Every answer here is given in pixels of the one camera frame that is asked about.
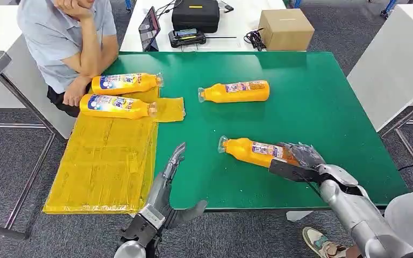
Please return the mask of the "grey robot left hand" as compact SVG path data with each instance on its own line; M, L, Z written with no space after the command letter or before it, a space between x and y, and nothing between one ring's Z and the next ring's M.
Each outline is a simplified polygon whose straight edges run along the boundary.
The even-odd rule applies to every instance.
M185 150L185 142L175 148L164 169L155 177L146 202L165 217L163 226L166 229L176 228L201 216L208 204L207 201L201 200L195 206L183 210L176 210L170 204L172 181L179 164L184 160Z

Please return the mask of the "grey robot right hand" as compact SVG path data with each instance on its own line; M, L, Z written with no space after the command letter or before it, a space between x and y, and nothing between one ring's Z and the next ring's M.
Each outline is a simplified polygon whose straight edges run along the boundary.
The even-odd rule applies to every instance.
M284 159L296 166L317 168L320 164L326 164L323 157L312 145L306 145L301 142L297 144L279 142L277 145L288 151L288 157L284 157Z

